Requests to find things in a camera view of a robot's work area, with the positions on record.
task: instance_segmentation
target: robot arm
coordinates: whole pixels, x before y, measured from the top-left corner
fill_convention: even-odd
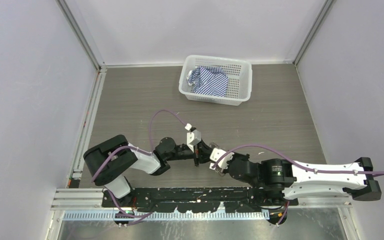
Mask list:
[[[163,138],[155,150],[146,153],[124,149],[112,158],[97,175],[95,184],[105,186],[116,198],[122,199],[132,191],[123,172],[128,168],[142,170],[158,176],[170,169],[169,161],[193,159],[194,165],[210,162],[210,169],[226,151],[201,139],[201,133],[191,128],[186,144],[177,145],[170,137]],[[134,147],[123,135],[117,135],[84,154],[89,171],[94,175],[109,154],[120,146]],[[329,174],[306,171],[284,159],[269,159],[261,163],[249,161],[250,156],[232,152],[221,159],[214,168],[220,175],[229,174],[233,179],[261,189],[265,198],[279,206],[300,197],[352,196],[358,201],[375,201],[381,198],[379,183],[368,174]],[[310,164],[296,162],[307,168],[318,170],[372,171],[370,158],[342,165]]]

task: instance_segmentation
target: enclosure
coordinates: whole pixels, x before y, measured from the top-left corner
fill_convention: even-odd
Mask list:
[[[179,79],[189,55],[251,62],[249,99],[188,100]],[[265,144],[309,164],[370,157],[384,171],[384,1],[0,2],[0,239],[384,239],[384,176],[381,200],[300,197],[279,227],[223,202],[118,227],[83,154],[118,134],[146,151],[149,131],[155,143],[186,143],[170,114],[149,130],[161,109],[225,150]],[[249,187],[193,160],[170,166],[123,175],[133,188]]]

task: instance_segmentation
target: striped shirt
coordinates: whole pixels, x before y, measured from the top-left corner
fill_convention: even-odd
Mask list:
[[[224,97],[229,78],[219,66],[199,66],[190,73],[187,83],[192,93]]]

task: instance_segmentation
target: white wall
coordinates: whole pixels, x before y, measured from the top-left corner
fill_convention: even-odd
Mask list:
[[[371,157],[384,170],[384,1],[338,0],[298,66],[331,164]],[[384,239],[382,199],[353,202],[364,239]]]
[[[54,0],[0,1],[0,239],[44,237],[95,77]]]
[[[192,54],[293,61],[325,2],[72,1],[107,65],[183,63]]]

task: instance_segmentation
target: metal frame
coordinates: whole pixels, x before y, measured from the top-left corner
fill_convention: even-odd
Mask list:
[[[71,29],[73,30],[74,34],[76,35],[77,39],[79,40],[81,46],[83,47],[84,51],[86,52],[87,56],[89,57],[90,61],[93,64],[93,66],[97,70],[99,70],[101,68],[101,64],[98,61],[94,51],[92,51],[92,48],[91,48],[90,44],[88,43],[88,40],[86,39],[86,37],[83,34],[78,22],[76,21],[75,17],[73,16],[73,12],[69,8],[69,5],[67,4],[66,0],[55,0],[55,1],[58,4],[58,6],[60,7],[62,13],[64,14],[65,18],[67,19],[68,24],[71,26]]]
[[[291,60],[284,61],[249,61],[252,65],[271,65],[271,64],[293,64]],[[184,62],[176,63],[149,63],[149,64],[128,64],[128,65],[107,65],[109,69],[121,68],[149,68],[149,67],[182,67]]]
[[[360,236],[357,232],[357,226],[354,222],[351,208],[338,208],[340,220],[342,221],[345,235],[350,240],[359,240]]]
[[[103,208],[104,197],[102,188],[59,188],[54,196],[51,212],[52,219],[47,231],[47,240],[57,240],[64,219],[70,221],[113,221],[117,208]],[[359,240],[356,225],[352,216],[352,205],[349,197],[303,197],[298,198],[300,205],[290,206],[294,209],[337,208],[345,234],[350,240]],[[221,204],[215,213],[154,213],[146,221],[175,221],[175,220],[264,220],[268,212],[254,213],[225,213]]]
[[[325,20],[326,16],[328,15],[330,9],[332,8],[335,2],[336,0],[325,0],[323,7],[318,13],[314,24],[312,25],[310,31],[308,32],[307,37],[304,40],[304,43],[302,44],[301,48],[298,51],[298,54],[296,55],[295,60],[293,61],[293,64],[295,66],[297,66],[300,63],[301,58],[303,57],[304,53],[306,52],[311,41],[313,40],[320,26],[323,24],[323,21]]]
[[[77,140],[74,162],[70,170],[70,179],[79,179],[82,176],[83,167],[85,165],[83,153],[86,152],[89,147],[89,141],[91,140],[92,129],[94,127],[95,117],[98,111],[99,99],[101,98],[106,75],[107,67],[103,66],[99,71],[99,74],[90,93],[89,103],[85,116],[83,118],[83,126],[81,129],[80,136]]]

